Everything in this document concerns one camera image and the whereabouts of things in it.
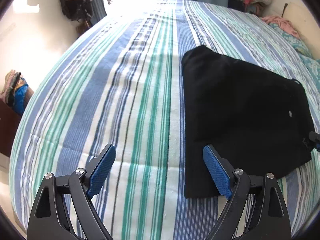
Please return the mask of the black pants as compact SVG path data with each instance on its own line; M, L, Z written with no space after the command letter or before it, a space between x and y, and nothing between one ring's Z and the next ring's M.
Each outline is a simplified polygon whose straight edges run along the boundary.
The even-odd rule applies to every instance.
M212 145L247 174L282 178L311 160L315 127L303 86L206 46L182 58L185 112L184 196L218 196L203 161Z

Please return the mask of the teal floral pillow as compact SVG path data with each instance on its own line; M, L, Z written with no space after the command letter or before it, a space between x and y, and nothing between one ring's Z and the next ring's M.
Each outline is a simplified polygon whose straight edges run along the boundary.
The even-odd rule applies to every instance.
M296 52L306 56L306 57L310 57L312 58L312 54L310 52L310 50L308 49L307 45L301 40L298 39L296 37L294 37L293 35L283 31L283 29L281 29L279 27L278 24L276 23L270 23L269 26L274 29L280 36L283 37L283 39L289 43Z
M320 73L320 65L319 60L314 60L308 56L305 56L301 53L297 53L298 57L300 58L301 63L307 69L311 78L319 91L320 89L320 82L319 82L319 73Z

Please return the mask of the brown wooden cabinet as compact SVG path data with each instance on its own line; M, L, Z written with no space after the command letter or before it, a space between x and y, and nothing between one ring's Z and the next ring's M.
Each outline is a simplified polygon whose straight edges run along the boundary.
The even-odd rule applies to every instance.
M0 118L0 151L10 158L21 117L1 100Z

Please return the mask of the pink cloth on bed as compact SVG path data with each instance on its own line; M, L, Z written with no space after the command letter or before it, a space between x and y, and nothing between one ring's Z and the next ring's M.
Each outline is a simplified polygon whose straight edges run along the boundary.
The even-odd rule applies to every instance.
M278 27L286 33L294 36L297 39L300 39L298 31L295 30L293 24L289 20L286 20L285 18L277 15L265 16L261 17L260 19L267 24L277 24Z

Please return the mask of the clothes pile with blue item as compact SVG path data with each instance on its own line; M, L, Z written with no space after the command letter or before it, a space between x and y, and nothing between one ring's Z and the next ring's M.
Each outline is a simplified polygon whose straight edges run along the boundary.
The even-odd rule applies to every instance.
M11 70L5 76L1 100L15 113L22 116L34 91L29 87L21 72Z

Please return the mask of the striped blue green bedsheet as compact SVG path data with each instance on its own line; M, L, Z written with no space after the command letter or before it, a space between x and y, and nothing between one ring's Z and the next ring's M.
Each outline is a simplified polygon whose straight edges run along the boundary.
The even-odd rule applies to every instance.
M11 203L27 227L44 175L68 175L107 145L116 161L93 198L114 239L204 239L226 199L186 199L181 59L213 51L300 81L319 125L319 85L278 32L257 16L165 0L107 16L64 53L31 97L11 150Z

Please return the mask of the hanging dark bags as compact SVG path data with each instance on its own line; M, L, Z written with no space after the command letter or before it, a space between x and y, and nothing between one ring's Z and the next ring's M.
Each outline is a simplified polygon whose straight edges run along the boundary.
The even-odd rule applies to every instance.
M60 0L60 4L62 13L69 20L79 23L76 27L76 31L79 36L92 27L92 0Z

